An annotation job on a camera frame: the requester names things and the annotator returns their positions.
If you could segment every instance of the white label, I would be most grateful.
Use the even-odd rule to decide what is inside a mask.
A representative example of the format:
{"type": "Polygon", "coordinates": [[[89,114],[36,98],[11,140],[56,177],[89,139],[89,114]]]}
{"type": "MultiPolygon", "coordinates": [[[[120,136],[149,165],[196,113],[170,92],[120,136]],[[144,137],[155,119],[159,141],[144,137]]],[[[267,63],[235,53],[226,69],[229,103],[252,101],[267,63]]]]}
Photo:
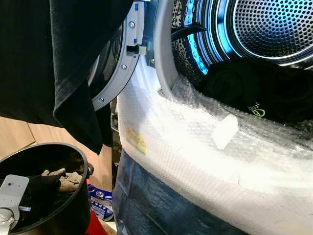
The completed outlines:
{"type": "Polygon", "coordinates": [[[221,121],[212,134],[218,149],[224,149],[238,131],[238,119],[230,114],[221,121]]]}

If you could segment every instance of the cloth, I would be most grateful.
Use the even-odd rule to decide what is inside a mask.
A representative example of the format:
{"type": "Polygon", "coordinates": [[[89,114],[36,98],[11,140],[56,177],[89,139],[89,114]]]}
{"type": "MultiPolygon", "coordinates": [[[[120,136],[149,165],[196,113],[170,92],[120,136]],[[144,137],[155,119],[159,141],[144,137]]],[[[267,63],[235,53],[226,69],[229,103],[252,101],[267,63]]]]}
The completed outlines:
{"type": "Polygon", "coordinates": [[[204,95],[243,112],[273,121],[313,119],[313,72],[241,58],[213,64],[204,95]]]}
{"type": "Polygon", "coordinates": [[[0,0],[0,116],[64,127],[99,153],[86,78],[132,2],[0,0]]]}
{"type": "Polygon", "coordinates": [[[245,235],[172,190],[125,151],[113,191],[120,235],[245,235]]]}

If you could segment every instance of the dryer door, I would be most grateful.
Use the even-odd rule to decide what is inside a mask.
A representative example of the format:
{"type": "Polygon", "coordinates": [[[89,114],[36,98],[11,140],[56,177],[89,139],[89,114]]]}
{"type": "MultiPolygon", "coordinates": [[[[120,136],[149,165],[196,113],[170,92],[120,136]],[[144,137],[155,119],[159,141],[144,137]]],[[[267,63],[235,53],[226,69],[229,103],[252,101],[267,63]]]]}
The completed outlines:
{"type": "Polygon", "coordinates": [[[121,27],[104,46],[90,69],[88,83],[97,111],[110,103],[131,78],[142,46],[145,2],[135,1],[121,27]]]}

